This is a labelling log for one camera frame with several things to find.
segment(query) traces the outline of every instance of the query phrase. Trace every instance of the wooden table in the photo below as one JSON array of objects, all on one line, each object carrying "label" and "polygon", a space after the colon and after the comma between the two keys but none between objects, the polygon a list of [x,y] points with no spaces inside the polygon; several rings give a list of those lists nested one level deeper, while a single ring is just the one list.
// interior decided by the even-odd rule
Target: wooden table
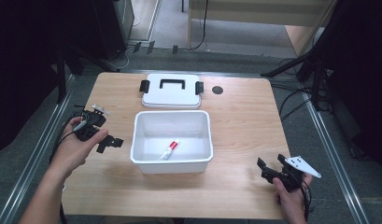
[{"label": "wooden table", "polygon": [[[121,148],[92,151],[67,179],[66,214],[137,217],[219,217],[281,219],[275,188],[261,177],[257,159],[281,170],[286,138],[267,79],[200,77],[203,109],[211,119],[214,158],[205,172],[143,175],[130,161],[134,118],[142,110],[141,80],[147,75],[103,73],[86,108],[111,112],[104,128],[124,139]],[[223,94],[212,88],[221,86]]]}]

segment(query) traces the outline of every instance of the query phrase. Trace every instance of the black latch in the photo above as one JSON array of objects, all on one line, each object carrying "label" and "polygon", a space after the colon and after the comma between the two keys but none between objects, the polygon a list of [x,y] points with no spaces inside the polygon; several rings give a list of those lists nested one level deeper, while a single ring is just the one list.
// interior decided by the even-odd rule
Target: black latch
[{"label": "black latch", "polygon": [[199,93],[202,93],[205,91],[205,84],[201,81],[197,81],[195,83],[194,89],[195,89],[195,94],[198,95]]},{"label": "black latch", "polygon": [[149,84],[150,84],[149,80],[142,80],[139,91],[143,91],[144,93],[148,93],[148,91],[149,91]]}]

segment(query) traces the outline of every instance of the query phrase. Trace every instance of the wrist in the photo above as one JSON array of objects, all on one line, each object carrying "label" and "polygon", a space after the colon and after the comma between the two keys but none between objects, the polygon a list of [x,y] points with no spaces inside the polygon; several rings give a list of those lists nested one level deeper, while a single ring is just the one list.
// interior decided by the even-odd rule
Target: wrist
[{"label": "wrist", "polygon": [[49,180],[51,184],[58,185],[62,185],[68,176],[69,175],[66,174],[64,171],[55,169],[54,167],[50,167],[45,173],[45,177]]},{"label": "wrist", "polygon": [[293,213],[288,214],[287,221],[289,224],[305,224],[304,211],[293,211]]}]

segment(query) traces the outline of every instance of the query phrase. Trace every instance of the finger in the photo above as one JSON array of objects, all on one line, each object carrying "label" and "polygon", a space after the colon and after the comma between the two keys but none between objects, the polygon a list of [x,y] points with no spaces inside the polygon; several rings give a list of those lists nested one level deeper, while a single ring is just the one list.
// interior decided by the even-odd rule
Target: finger
[{"label": "finger", "polygon": [[82,117],[75,117],[75,118],[72,118],[68,122],[68,124],[70,124],[71,126],[74,126],[74,124],[79,123],[81,120],[82,120]]},{"label": "finger", "polygon": [[304,174],[304,183],[307,185],[307,186],[310,186],[310,184],[312,183],[312,180],[313,180],[313,176],[310,175],[310,174]]},{"label": "finger", "polygon": [[103,141],[108,136],[108,130],[102,129],[98,133],[96,133],[93,137],[91,137],[86,144],[92,150],[92,148]]},{"label": "finger", "polygon": [[82,117],[76,117],[76,118],[70,119],[67,125],[65,126],[64,134],[71,133],[73,130],[73,126],[79,123],[81,120],[82,120]]},{"label": "finger", "polygon": [[280,195],[280,197],[283,197],[283,195],[288,194],[286,188],[283,185],[283,182],[281,182],[279,178],[273,178],[273,184],[275,185],[277,193]]},{"label": "finger", "polygon": [[275,201],[280,203],[280,194],[277,191],[275,192]]}]

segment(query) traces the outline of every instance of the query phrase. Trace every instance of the white storage box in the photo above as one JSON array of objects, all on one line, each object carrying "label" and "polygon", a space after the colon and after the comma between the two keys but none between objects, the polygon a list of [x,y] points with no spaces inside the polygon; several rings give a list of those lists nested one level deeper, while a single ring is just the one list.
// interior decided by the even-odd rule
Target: white storage box
[{"label": "white storage box", "polygon": [[[167,161],[158,161],[179,139]],[[143,111],[135,116],[132,162],[144,174],[203,172],[213,158],[210,119],[203,110]]]},{"label": "white storage box", "polygon": [[141,82],[142,104],[147,108],[197,109],[204,83],[196,75],[149,74]]}]

